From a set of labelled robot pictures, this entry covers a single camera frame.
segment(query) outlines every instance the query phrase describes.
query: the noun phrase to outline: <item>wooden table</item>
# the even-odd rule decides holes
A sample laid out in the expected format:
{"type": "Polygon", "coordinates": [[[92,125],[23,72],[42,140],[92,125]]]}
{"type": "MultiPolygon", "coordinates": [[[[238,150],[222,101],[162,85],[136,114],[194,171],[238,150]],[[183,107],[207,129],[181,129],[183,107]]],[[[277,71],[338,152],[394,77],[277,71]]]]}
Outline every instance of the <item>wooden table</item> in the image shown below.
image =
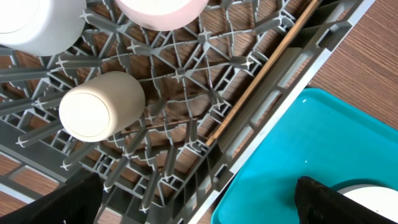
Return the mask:
{"type": "MultiPolygon", "coordinates": [[[[322,88],[398,129],[398,1],[376,0],[315,75],[322,88]]],[[[21,207],[0,194],[0,216],[21,207]]],[[[200,223],[210,223],[212,206],[200,223]]],[[[115,223],[107,218],[102,223],[115,223]]]]}

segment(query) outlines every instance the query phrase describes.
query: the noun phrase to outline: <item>wooden surface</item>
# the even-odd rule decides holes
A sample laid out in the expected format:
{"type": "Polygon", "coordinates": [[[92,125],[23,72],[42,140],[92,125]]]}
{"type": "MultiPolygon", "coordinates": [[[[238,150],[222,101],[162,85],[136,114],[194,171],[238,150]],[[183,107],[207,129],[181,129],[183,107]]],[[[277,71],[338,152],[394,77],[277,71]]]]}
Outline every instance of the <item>wooden surface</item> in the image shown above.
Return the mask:
{"type": "Polygon", "coordinates": [[[236,112],[238,112],[238,110],[241,108],[243,103],[249,97],[251,92],[255,89],[257,84],[260,83],[260,81],[262,80],[264,75],[268,72],[268,70],[271,68],[271,66],[274,65],[274,63],[277,61],[277,59],[282,54],[282,52],[291,43],[291,41],[298,34],[298,32],[300,32],[301,28],[308,21],[308,19],[310,18],[310,16],[314,12],[314,10],[318,7],[319,3],[320,3],[319,0],[312,0],[310,2],[308,7],[304,10],[303,14],[299,17],[299,19],[294,24],[294,26],[291,28],[291,30],[289,30],[289,32],[283,38],[282,42],[275,49],[274,53],[272,53],[272,55],[269,58],[269,60],[267,61],[267,63],[261,68],[260,72],[256,75],[255,79],[250,83],[249,87],[246,89],[246,91],[243,93],[243,95],[239,98],[238,102],[235,103],[234,107],[228,113],[227,117],[225,117],[224,121],[221,123],[221,125],[218,127],[218,129],[215,131],[215,133],[213,135],[211,135],[210,138],[207,140],[206,144],[208,146],[212,145],[214,140],[218,139],[220,134],[229,125],[229,122],[234,118],[236,112]]]}
{"type": "MultiPolygon", "coordinates": [[[[396,0],[377,0],[310,84],[395,129],[398,129],[397,9],[396,0]]],[[[22,205],[0,194],[0,216],[22,205]]],[[[213,208],[200,223],[210,223],[213,208]]],[[[114,223],[112,218],[107,220],[105,223],[114,223]]]]}

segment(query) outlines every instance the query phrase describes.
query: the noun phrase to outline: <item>black object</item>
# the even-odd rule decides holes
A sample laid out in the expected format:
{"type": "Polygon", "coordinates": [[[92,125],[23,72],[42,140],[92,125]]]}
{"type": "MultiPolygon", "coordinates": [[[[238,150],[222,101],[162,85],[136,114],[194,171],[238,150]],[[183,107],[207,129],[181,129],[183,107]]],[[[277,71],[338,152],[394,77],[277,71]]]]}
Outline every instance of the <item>black object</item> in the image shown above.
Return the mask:
{"type": "Polygon", "coordinates": [[[102,201],[98,174],[89,174],[0,218],[7,224],[93,224],[102,201]]]}
{"type": "Polygon", "coordinates": [[[300,224],[396,224],[311,177],[299,178],[294,202],[300,224]]]}

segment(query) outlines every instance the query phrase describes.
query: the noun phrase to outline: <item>blue tray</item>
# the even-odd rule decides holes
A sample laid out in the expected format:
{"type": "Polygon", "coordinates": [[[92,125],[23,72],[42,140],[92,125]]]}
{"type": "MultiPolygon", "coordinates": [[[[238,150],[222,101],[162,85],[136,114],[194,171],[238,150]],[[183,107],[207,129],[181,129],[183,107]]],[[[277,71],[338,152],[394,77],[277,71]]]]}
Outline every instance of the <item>blue tray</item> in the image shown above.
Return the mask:
{"type": "Polygon", "coordinates": [[[319,89],[306,89],[236,175],[213,224],[299,223],[303,175],[335,189],[377,184],[398,190],[398,132],[319,89]]]}

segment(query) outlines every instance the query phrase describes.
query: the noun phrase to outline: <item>pink bowl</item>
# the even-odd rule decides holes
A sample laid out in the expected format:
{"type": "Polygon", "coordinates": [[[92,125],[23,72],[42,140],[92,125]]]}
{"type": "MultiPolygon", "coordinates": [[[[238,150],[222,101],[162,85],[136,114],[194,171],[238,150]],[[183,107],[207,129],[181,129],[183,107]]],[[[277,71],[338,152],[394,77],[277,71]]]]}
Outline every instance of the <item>pink bowl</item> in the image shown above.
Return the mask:
{"type": "Polygon", "coordinates": [[[147,29],[167,31],[181,28],[204,10],[208,0],[116,0],[120,10],[147,29]]]}

